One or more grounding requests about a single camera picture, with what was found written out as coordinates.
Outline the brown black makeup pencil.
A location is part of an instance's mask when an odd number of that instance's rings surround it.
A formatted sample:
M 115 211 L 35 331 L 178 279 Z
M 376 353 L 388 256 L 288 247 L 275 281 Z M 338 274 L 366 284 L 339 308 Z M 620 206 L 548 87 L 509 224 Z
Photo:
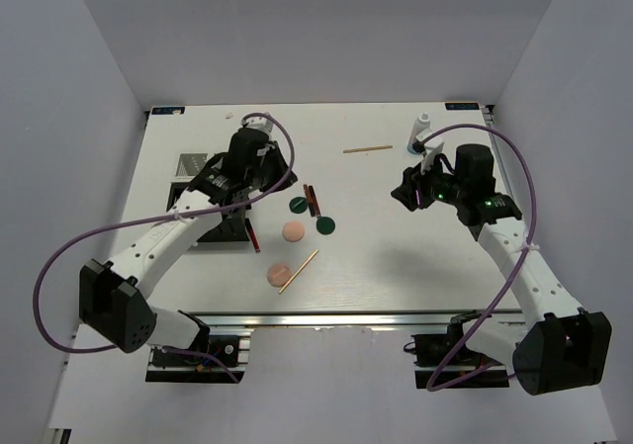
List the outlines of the brown black makeup pencil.
M 316 191 L 315 191 L 313 185 L 309 185 L 308 189 L 309 189 L 310 197 L 311 197 L 311 200 L 312 200 L 312 205 L 313 205 L 314 210 L 315 210 L 315 215 L 319 219 L 321 217 L 321 211 L 320 211 L 320 207 L 319 207 L 319 204 L 318 204 L 318 201 L 317 201 Z

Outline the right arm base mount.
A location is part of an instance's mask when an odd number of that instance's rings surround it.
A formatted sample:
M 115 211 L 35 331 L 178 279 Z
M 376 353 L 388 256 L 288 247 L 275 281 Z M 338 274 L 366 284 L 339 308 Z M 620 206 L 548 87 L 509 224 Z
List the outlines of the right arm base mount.
M 456 315 L 450 319 L 445 332 L 416 334 L 411 337 L 409 343 L 404 345 L 403 351 L 414 358 L 415 386 L 419 390 L 426 388 L 426 384 L 434 369 L 452 349 L 453 345 L 463 336 L 463 324 L 474 321 L 480 315 L 478 311 L 469 311 Z M 438 376 L 434 385 L 443 385 L 451 380 L 461 378 L 490 363 L 493 363 L 493 360 L 489 357 L 463 346 Z M 452 386 L 452 389 L 508 388 L 510 379 L 511 375 L 506 368 L 494 366 L 475 378 Z

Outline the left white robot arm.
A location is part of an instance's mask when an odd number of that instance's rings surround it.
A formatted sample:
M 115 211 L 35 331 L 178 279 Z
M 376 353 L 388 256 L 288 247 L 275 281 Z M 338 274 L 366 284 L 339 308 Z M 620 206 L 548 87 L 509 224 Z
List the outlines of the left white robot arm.
M 204 234 L 243 218 L 252 192 L 285 190 L 296 180 L 270 129 L 241 127 L 228 150 L 188 183 L 166 220 L 106 262 L 82 267 L 80 319 L 125 353 L 166 346 L 186 363 L 200 363 L 209 352 L 208 327 L 189 313 L 151 306 L 155 286 Z

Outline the dark red makeup pencil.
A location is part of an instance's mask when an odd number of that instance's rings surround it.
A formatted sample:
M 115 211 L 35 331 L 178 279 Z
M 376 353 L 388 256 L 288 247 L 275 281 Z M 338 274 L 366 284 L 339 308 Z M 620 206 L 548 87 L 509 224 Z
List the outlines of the dark red makeup pencil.
M 254 248 L 255 252 L 257 254 L 259 254 L 261 252 L 261 249 L 260 249 L 259 242 L 257 240 L 256 234 L 255 234 L 255 231 L 253 229 L 253 226 L 252 226 L 252 223 L 251 223 L 250 219 L 246 218 L 244 220 L 244 224 L 245 224 L 245 228 L 246 228 L 247 234 L 249 236 L 249 239 L 250 239 L 250 241 L 251 241 L 251 243 L 253 245 L 253 248 Z

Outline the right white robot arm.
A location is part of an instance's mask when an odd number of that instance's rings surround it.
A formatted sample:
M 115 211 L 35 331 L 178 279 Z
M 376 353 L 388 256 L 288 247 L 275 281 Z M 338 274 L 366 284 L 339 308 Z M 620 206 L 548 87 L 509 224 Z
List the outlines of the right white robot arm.
M 526 330 L 497 321 L 489 311 L 456 315 L 447 327 L 447 356 L 441 362 L 467 364 L 484 355 L 509 368 L 532 396 L 599 384 L 612 333 L 606 315 L 587 311 L 529 243 L 530 229 L 520 209 L 496 189 L 488 147 L 459 146 L 452 167 L 443 159 L 436 154 L 407 168 L 391 195 L 411 212 L 435 202 L 454 207 L 503 275 Z

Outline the red black makeup pencil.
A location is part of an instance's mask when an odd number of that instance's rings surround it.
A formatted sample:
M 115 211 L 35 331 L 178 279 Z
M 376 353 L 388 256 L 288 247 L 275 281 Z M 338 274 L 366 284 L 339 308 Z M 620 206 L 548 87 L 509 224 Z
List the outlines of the red black makeup pencil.
M 313 204 L 313 200 L 311 197 L 308 184 L 303 184 L 303 189 L 304 189 L 304 194 L 305 194 L 307 204 L 308 204 L 308 210 L 310 212 L 311 217 L 313 218 L 316 215 L 316 213 L 315 213 L 315 208 L 314 208 L 314 204 Z

